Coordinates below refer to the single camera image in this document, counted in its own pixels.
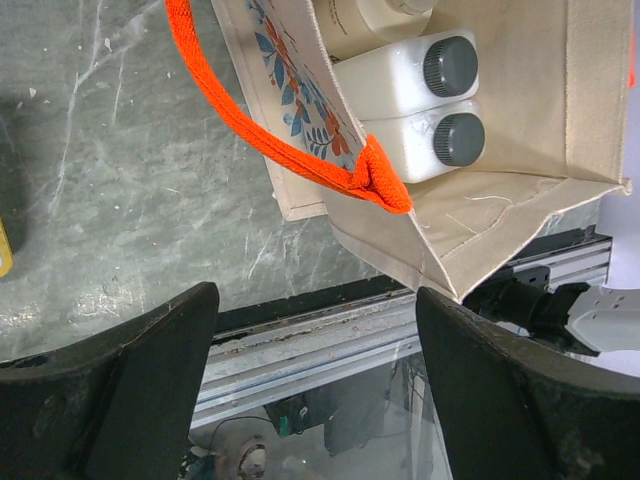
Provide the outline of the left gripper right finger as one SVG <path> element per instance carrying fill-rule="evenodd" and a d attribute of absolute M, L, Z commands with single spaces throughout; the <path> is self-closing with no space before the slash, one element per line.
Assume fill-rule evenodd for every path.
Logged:
<path fill-rule="evenodd" d="M 639 381 L 517 336 L 430 288 L 416 320 L 456 479 L 636 479 Z"/>

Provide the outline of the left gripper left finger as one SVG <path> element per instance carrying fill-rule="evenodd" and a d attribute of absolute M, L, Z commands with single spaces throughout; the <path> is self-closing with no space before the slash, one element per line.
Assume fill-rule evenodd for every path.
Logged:
<path fill-rule="evenodd" d="M 79 342 L 1 365 L 4 479 L 174 479 L 216 328 L 202 282 Z"/>

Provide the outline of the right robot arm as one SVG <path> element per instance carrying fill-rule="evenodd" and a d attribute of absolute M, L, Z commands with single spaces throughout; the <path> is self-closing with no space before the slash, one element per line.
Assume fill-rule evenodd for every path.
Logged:
<path fill-rule="evenodd" d="M 562 353 L 597 357 L 639 349 L 639 292 L 570 283 L 536 298 L 520 317 L 529 336 Z"/>

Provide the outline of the white bottle grey cap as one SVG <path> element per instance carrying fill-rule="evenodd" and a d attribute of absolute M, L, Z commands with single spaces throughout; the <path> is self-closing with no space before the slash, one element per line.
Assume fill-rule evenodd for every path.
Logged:
<path fill-rule="evenodd" d="M 405 184 L 417 184 L 475 163 L 485 149 L 481 109 L 463 100 L 409 116 L 364 123 Z"/>
<path fill-rule="evenodd" d="M 450 30 L 343 60 L 334 75 L 355 117 L 398 118 L 473 96 L 479 87 L 474 34 Z"/>

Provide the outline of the aluminium mounting rail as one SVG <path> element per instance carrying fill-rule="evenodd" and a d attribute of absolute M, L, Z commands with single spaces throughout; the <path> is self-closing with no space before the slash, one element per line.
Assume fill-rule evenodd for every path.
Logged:
<path fill-rule="evenodd" d="M 415 353 L 407 288 L 281 321 L 211 348 L 191 426 L 204 427 Z"/>

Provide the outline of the small whiteboard yellow frame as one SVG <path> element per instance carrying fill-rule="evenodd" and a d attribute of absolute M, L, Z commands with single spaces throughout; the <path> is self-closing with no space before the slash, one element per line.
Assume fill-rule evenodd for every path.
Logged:
<path fill-rule="evenodd" d="M 13 267 L 13 254 L 2 221 L 0 221 L 0 258 L 0 277 L 4 277 Z"/>

